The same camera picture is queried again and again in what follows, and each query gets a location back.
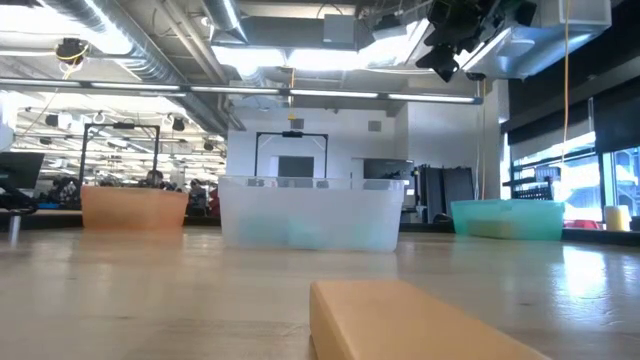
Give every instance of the orange bin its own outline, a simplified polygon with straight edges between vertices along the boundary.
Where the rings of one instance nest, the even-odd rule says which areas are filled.
[[[86,229],[167,230],[182,227],[188,195],[145,188],[82,187]]]

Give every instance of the ceiling duct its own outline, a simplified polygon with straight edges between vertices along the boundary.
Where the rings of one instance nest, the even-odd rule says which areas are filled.
[[[240,24],[240,10],[234,0],[203,0],[203,3],[211,24],[217,30],[224,31],[245,44],[249,43]]]
[[[116,1],[110,0],[40,0],[58,13],[78,22],[92,32],[93,45],[108,54],[127,55],[135,60],[117,62],[145,83],[186,83],[142,29]],[[209,108],[194,94],[172,98],[193,115],[205,130],[223,133],[227,125],[222,115]]]

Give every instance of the wooden block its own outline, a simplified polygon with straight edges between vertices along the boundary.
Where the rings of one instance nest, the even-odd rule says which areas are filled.
[[[310,302],[319,360],[548,359],[402,281],[318,281]]]

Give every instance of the metal frame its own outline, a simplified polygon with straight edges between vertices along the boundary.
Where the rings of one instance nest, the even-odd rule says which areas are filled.
[[[127,129],[133,130],[135,128],[146,128],[146,129],[154,129],[156,131],[156,138],[154,141],[153,147],[153,177],[155,180],[156,170],[158,167],[158,152],[160,146],[160,125],[137,125],[137,124],[129,124],[129,123],[115,123],[115,124],[84,124],[84,135],[82,137],[82,155],[80,156],[80,175],[78,177],[80,186],[83,186],[84,180],[84,163],[87,158],[87,144],[89,141],[93,139],[93,137],[89,138],[89,129],[92,127],[97,127],[104,129],[106,127],[114,128],[114,129]]]
[[[258,142],[260,140],[260,136],[262,135],[280,135],[282,137],[287,137],[287,134],[291,134],[291,131],[283,131],[283,132],[270,132],[270,131],[259,131],[256,133],[256,151],[255,151],[255,157],[254,157],[254,163],[253,163],[253,176],[258,176],[258,150],[259,150],[259,146],[258,146]],[[299,135],[300,137],[305,137],[305,136],[320,136],[324,138],[324,178],[327,178],[327,158],[328,158],[328,154],[329,154],[329,135],[328,134],[310,134],[310,133],[303,133],[300,132],[298,134],[298,132],[293,132],[296,135]]]

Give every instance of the plastic bin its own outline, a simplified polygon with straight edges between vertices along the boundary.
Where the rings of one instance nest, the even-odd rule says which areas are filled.
[[[457,234],[502,239],[560,240],[564,203],[484,200],[451,203]]]
[[[219,194],[231,246],[393,251],[404,183],[225,176]]]

